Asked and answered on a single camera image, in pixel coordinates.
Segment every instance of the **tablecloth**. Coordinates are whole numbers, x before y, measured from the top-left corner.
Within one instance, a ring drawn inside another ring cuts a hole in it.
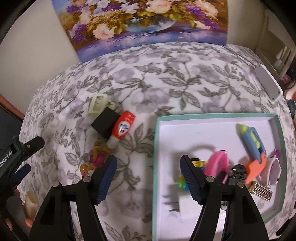
[[[26,162],[32,171],[19,186],[24,200],[33,191],[42,203],[54,181],[81,180],[94,141],[92,96],[106,93],[136,115],[114,155],[117,171],[106,200],[96,207],[109,240],[150,241],[152,230],[153,139],[163,115],[209,112],[267,112],[279,116],[287,148],[287,188],[282,211],[266,224],[269,236],[289,218],[295,195],[295,130],[283,97],[272,103],[252,75],[261,63],[251,50],[235,45],[162,43],[133,47],[74,65],[35,93],[20,140],[35,136],[45,147]],[[75,204],[75,236],[83,240]]]

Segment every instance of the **glue bottle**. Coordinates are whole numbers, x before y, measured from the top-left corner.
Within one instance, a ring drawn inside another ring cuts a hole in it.
[[[129,111],[125,111],[122,113],[122,115],[116,121],[112,130],[112,134],[106,143],[106,146],[109,149],[113,150],[117,147],[120,140],[124,137],[126,133],[128,133],[134,119],[134,114]]]

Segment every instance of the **painting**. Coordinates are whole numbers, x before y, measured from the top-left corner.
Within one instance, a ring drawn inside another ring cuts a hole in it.
[[[82,62],[146,44],[225,45],[227,0],[52,0]]]

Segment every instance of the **person's hand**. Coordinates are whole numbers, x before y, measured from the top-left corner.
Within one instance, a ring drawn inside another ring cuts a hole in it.
[[[14,195],[14,196],[20,196],[20,192],[19,192],[19,190],[15,189],[13,195]],[[6,222],[7,226],[10,228],[10,230],[12,231],[12,223],[11,223],[11,221],[7,218],[7,219],[5,219],[5,222]],[[33,221],[32,219],[28,219],[28,218],[25,219],[25,223],[26,223],[26,225],[27,225],[29,228],[32,228],[32,226],[33,226],[33,222],[34,222],[34,221]]]

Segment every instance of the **orange toy handle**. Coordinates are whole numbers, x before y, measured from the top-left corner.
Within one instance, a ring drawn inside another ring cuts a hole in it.
[[[265,152],[262,152],[260,154],[260,157],[261,157],[261,163],[259,163],[258,160],[254,160],[247,167],[248,176],[244,181],[246,185],[249,184],[251,181],[253,181],[265,168],[267,164],[267,158],[266,158]]]

